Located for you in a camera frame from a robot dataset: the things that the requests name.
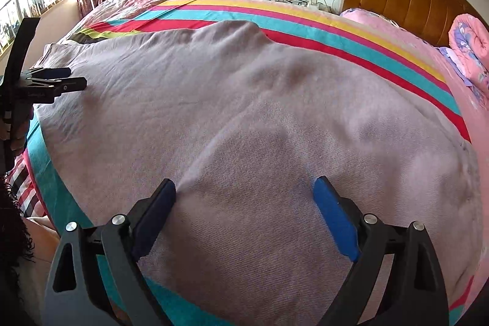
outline striped bed sheet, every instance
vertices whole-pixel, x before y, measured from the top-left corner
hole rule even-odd
[[[83,28],[70,39],[88,44],[142,32],[199,29],[223,20],[254,22],[275,42],[333,54],[369,69],[431,102],[465,140],[471,141],[459,106],[436,65],[409,52],[401,44],[376,35],[368,27],[331,14],[261,0],[171,0],[134,19],[104,21]],[[34,166],[31,173],[34,182],[37,180],[40,191],[37,196],[40,198],[44,196],[43,184],[39,182],[42,170],[42,167]],[[49,213],[59,204],[45,197],[45,205]],[[63,221],[56,221],[57,228],[63,226]],[[450,324],[463,313],[472,282],[473,278],[463,295],[451,304]]]

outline blue gripper pad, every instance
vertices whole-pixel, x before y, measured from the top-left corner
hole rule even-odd
[[[328,225],[334,242],[341,254],[347,255],[350,261],[355,262],[360,257],[356,227],[348,218],[339,202],[340,196],[331,183],[318,178],[314,184],[314,201],[318,206],[324,221]]]

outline blanket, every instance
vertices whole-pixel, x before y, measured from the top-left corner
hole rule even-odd
[[[470,14],[461,14],[448,31],[450,47],[460,60],[462,73],[489,98],[489,32]]]
[[[474,273],[470,143],[433,104],[367,69],[240,21],[53,45],[44,64],[89,82],[36,110],[78,205],[105,223],[173,179],[177,202],[139,266],[206,311],[236,324],[321,318],[351,264],[312,199],[320,175],[385,223],[423,221],[449,300]]]

